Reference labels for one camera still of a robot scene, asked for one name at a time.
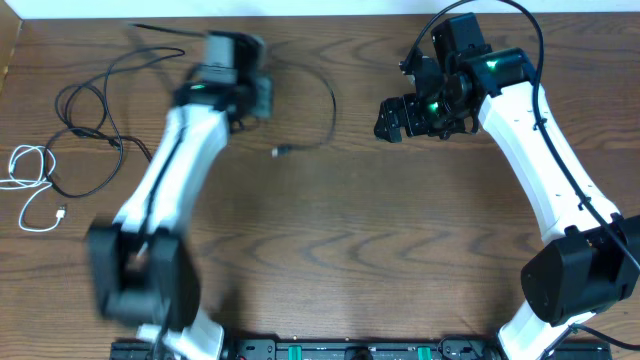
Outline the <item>black cable barrel plug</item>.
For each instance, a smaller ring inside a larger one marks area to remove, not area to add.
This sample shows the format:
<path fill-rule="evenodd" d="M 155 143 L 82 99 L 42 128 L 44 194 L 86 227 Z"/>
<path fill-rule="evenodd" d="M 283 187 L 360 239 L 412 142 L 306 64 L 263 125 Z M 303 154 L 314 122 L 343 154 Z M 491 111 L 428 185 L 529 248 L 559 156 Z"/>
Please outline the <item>black cable barrel plug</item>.
<path fill-rule="evenodd" d="M 144 144 L 142 140 L 134 136 L 121 135 L 118 131 L 118 128 L 115 128 L 115 132 L 116 132 L 115 135 L 106 135 L 105 133 L 97 129 L 93 129 L 89 127 L 68 127 L 55 132 L 44 145 L 44 149 L 47 151 L 52 149 L 52 146 L 60 137 L 62 137 L 66 133 L 72 133 L 80 138 L 106 141 L 112 148 L 118 151 L 118 160 L 116 162 L 116 165 L 113 171 L 107 176 L 107 178 L 98 186 L 96 186 L 94 189 L 91 189 L 87 192 L 80 193 L 80 194 L 71 194 L 64 191 L 53 179 L 52 174 L 45 176 L 45 179 L 51 185 L 51 188 L 55 192 L 57 192 L 59 195 L 69 199 L 79 199 L 79 198 L 88 197 L 102 190 L 106 185 L 108 185 L 113 180 L 113 178 L 118 174 L 118 172 L 121 169 L 121 166 L 124 162 L 124 143 L 125 142 L 131 142 L 135 144 L 138 147 L 138 149 L 142 152 L 142 154 L 144 155 L 144 157 L 148 162 L 152 160 L 152 154 L 149 148 Z"/>

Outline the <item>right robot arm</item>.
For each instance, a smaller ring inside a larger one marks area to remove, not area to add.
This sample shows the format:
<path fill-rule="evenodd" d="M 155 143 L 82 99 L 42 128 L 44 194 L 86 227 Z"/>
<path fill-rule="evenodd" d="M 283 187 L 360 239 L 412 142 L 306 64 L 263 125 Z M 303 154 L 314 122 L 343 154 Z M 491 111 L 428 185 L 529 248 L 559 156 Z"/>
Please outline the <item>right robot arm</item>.
<path fill-rule="evenodd" d="M 494 50 L 472 13 L 437 14 L 400 63 L 412 93 L 382 102 L 374 135 L 398 143 L 487 132 L 534 211 L 543 249 L 521 270 L 524 302 L 501 327 L 492 357 L 547 359 L 588 321 L 628 299 L 639 280 L 639 220 L 595 185 L 557 125 L 543 64 L 519 48 Z"/>

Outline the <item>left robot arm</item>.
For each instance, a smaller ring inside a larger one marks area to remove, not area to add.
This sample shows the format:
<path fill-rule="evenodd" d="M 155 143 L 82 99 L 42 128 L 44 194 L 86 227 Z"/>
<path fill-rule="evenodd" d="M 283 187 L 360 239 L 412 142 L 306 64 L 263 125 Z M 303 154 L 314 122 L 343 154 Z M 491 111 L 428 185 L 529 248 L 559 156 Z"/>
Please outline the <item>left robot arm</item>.
<path fill-rule="evenodd" d="M 137 329 L 147 358 L 224 359 L 223 326 L 201 307 L 186 246 L 194 205 L 232 126 L 272 114 L 266 45 L 241 32 L 202 36 L 204 59 L 172 93 L 157 152 L 111 223 L 94 221 L 88 253 L 100 315 Z"/>

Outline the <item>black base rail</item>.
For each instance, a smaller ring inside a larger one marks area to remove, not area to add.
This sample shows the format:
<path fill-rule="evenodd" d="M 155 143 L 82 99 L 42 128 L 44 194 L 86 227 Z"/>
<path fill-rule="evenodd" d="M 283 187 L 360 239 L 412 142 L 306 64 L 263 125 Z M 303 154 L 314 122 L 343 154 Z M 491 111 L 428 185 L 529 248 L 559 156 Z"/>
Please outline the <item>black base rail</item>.
<path fill-rule="evenodd" d="M 151 344 L 119 341 L 111 344 L 111 360 L 151 359 Z M 437 360 L 507 359 L 497 345 L 482 340 L 448 338 L 435 342 L 285 342 L 239 339 L 226 345 L 221 359 L 237 360 Z M 610 346 L 602 342 L 563 343 L 542 359 L 611 360 Z"/>

